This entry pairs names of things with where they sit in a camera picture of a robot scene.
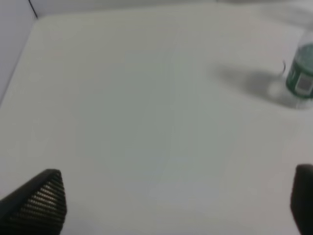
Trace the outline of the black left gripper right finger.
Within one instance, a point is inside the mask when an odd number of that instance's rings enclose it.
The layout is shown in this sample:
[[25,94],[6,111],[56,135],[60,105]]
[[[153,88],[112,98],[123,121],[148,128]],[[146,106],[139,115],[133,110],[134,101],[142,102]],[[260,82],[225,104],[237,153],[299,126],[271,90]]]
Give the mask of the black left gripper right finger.
[[299,164],[291,191],[291,213],[301,235],[313,234],[313,166]]

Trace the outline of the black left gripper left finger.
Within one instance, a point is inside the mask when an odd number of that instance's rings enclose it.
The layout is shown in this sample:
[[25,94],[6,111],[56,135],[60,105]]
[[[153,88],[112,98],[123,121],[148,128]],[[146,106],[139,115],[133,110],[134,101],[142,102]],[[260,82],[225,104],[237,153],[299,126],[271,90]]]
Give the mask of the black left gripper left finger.
[[59,235],[66,215],[61,171],[46,169],[0,200],[0,233]]

